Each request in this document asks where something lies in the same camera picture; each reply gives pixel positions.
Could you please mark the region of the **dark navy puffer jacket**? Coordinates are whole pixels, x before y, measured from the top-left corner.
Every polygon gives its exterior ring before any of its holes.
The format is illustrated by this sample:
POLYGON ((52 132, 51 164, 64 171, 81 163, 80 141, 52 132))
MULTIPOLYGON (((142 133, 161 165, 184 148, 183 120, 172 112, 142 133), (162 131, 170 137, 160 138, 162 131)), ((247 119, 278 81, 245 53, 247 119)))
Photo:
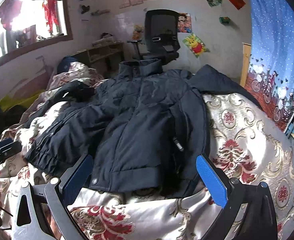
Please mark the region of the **dark navy puffer jacket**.
POLYGON ((200 179, 196 158, 210 149, 205 93, 238 93, 254 100, 210 65, 192 74, 163 71, 157 59, 122 62, 118 75, 98 87, 72 81, 45 103, 35 116, 60 101, 69 106, 34 141, 25 159, 60 176, 89 154, 93 190, 158 187, 165 197, 191 196, 200 179))

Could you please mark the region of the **floral satin bed quilt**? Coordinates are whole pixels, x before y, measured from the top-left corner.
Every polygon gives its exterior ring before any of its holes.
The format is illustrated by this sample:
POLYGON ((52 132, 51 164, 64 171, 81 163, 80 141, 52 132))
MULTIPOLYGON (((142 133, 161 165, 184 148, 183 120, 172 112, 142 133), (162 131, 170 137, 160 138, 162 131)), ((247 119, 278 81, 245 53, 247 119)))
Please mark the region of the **floral satin bed quilt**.
MULTIPOLYGON (((2 133, 3 138, 22 144, 21 152, 0 169, 0 231, 4 238, 12 237, 21 186, 26 182, 40 185, 59 177, 39 170, 25 156, 69 102, 54 104, 43 116, 35 113, 67 83, 80 81, 96 88, 107 80, 82 63, 72 63, 63 80, 54 78, 49 90, 32 105, 33 114, 2 133)), ((276 127, 255 99, 238 93, 205 93, 202 98, 209 122, 210 149, 208 154, 201 154, 243 184, 267 183, 275 208, 277 239, 288 239, 294 231, 294 142, 276 127)), ((69 206, 88 239, 202 239, 220 212, 201 179, 191 196, 170 198, 162 196, 158 187, 123 193, 93 190, 91 175, 69 206)))

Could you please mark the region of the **blue pillow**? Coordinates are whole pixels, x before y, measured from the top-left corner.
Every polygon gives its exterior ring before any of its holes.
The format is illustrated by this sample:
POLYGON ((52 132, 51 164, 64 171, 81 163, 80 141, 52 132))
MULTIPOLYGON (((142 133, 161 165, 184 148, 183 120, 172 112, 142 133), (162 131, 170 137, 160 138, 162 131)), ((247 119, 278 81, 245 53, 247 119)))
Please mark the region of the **blue pillow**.
POLYGON ((71 56, 65 56, 56 68, 56 74, 61 74, 69 71, 71 63, 77 62, 78 60, 71 56))

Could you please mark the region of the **wooden desk with shelf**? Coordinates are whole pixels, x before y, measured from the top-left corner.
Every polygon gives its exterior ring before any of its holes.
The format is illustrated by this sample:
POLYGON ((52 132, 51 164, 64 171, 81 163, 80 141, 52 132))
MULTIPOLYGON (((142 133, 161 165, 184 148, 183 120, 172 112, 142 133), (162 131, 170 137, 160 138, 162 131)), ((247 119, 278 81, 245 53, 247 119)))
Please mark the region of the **wooden desk with shelf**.
POLYGON ((125 61, 123 42, 113 42, 101 47, 92 47, 72 55, 80 63, 95 69, 105 78, 118 74, 119 63, 125 61))

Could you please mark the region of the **red hanging window ornament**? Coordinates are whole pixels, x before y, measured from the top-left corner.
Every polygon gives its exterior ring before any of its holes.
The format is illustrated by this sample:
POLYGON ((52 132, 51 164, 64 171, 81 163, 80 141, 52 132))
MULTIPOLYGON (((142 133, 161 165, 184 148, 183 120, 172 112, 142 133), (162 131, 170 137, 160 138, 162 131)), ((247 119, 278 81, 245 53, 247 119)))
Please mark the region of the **red hanging window ornament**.
POLYGON ((53 34, 54 25, 56 26, 59 25, 56 5, 57 5, 56 0, 44 0, 44 2, 42 3, 42 7, 44 10, 44 17, 46 20, 46 26, 48 27, 48 31, 50 35, 53 34))

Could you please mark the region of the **blue bicycle print curtain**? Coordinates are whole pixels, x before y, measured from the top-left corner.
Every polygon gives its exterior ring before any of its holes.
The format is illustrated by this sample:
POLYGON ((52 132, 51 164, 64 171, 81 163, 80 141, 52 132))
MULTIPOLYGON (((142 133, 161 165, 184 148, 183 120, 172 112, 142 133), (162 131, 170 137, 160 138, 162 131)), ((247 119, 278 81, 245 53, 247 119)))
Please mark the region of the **blue bicycle print curtain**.
POLYGON ((285 132, 294 117, 294 11, 286 0, 250 0, 250 6, 245 88, 285 132))

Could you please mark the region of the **small cartoon sticker poster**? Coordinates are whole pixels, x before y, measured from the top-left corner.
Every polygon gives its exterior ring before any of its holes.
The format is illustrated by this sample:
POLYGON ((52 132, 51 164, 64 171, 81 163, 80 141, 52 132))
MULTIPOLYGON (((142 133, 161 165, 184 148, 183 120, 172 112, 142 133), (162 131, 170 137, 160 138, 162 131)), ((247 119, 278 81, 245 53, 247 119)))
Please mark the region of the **small cartoon sticker poster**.
POLYGON ((142 40, 144 36, 144 27, 142 25, 135 24, 132 40, 142 40))

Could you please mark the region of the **light wooden board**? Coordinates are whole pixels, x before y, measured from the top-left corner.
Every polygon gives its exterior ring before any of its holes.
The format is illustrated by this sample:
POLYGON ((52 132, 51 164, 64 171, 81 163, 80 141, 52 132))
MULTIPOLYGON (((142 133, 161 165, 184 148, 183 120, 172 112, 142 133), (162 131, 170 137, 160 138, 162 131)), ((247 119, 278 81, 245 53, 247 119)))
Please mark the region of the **light wooden board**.
POLYGON ((244 87, 246 84, 250 56, 251 56, 251 45, 248 43, 243 43, 243 63, 242 63, 241 78, 240 78, 240 85, 242 87, 244 87))

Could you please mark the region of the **black mesh office chair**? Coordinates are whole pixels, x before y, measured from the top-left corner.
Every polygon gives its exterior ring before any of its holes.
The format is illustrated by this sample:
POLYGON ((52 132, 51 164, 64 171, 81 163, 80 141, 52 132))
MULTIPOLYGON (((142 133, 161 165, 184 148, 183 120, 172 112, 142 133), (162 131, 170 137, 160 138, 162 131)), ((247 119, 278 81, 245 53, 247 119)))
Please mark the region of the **black mesh office chair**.
POLYGON ((129 40, 133 44, 135 60, 157 59, 163 66, 179 58, 178 50, 179 13, 169 9, 154 9, 146 12, 144 41, 146 53, 141 53, 139 44, 142 40, 129 40))

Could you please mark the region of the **Winnie the Pooh poster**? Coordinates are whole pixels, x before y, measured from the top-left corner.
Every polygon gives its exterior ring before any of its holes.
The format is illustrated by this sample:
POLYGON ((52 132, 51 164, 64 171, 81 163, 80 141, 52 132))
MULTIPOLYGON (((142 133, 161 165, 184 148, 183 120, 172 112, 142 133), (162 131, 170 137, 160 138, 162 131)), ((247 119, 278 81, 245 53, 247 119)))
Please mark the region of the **Winnie the Pooh poster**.
POLYGON ((204 42, 194 33, 187 35, 183 39, 183 43, 193 53, 195 58, 199 58, 201 54, 209 52, 210 50, 206 47, 204 42))

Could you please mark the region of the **cartoon anime poster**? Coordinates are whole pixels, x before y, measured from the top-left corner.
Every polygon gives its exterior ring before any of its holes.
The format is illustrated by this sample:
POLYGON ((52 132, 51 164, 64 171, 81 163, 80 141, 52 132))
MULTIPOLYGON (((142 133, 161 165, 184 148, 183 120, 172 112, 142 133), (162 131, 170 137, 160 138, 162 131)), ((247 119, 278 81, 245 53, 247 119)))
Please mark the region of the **cartoon anime poster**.
POLYGON ((192 33, 191 15, 189 13, 179 13, 178 32, 192 33))

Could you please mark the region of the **window with brown frame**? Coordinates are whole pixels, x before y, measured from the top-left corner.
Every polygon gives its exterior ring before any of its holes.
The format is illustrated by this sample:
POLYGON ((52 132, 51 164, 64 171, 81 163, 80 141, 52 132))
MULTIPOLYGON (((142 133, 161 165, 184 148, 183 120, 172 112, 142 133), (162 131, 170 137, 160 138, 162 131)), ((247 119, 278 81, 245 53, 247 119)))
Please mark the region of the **window with brown frame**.
POLYGON ((44 0, 0 0, 0 66, 31 51, 73 39, 68 0, 56 0, 59 25, 50 35, 44 0))

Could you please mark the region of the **green hanging wall pouch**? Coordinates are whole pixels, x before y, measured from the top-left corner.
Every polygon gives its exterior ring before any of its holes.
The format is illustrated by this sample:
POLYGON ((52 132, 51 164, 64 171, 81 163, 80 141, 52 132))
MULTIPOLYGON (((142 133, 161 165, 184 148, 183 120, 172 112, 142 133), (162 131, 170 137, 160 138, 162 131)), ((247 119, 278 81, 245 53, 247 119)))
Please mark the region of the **green hanging wall pouch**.
POLYGON ((229 25, 230 24, 230 18, 227 17, 227 16, 220 17, 219 22, 222 25, 229 25))

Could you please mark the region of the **green photo on wall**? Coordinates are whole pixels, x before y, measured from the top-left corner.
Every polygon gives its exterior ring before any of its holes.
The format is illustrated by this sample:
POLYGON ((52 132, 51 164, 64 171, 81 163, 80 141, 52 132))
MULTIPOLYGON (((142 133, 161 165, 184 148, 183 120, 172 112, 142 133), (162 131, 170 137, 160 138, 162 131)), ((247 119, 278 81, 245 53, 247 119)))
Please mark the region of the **green photo on wall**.
POLYGON ((216 7, 222 4, 222 0, 206 0, 210 7, 216 7))

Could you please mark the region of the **red paper on wall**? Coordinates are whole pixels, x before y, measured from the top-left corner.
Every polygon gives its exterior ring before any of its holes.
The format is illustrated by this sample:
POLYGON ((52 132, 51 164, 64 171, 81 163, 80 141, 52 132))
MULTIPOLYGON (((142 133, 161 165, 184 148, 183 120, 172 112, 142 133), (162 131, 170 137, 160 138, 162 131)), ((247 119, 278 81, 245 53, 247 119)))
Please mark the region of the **red paper on wall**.
POLYGON ((237 10, 240 10, 246 5, 244 0, 228 0, 237 10))

